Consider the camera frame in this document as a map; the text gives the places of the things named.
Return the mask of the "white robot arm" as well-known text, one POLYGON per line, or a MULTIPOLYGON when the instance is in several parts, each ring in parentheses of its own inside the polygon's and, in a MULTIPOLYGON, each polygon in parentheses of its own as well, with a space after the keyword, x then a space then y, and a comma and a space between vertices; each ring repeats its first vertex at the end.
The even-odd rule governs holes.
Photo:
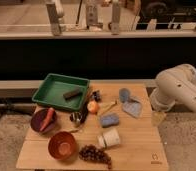
POLYGON ((159 72, 155 78, 156 88, 150 95, 155 111, 167 112, 175 102, 181 102, 196 113, 196 68, 181 64, 159 72))

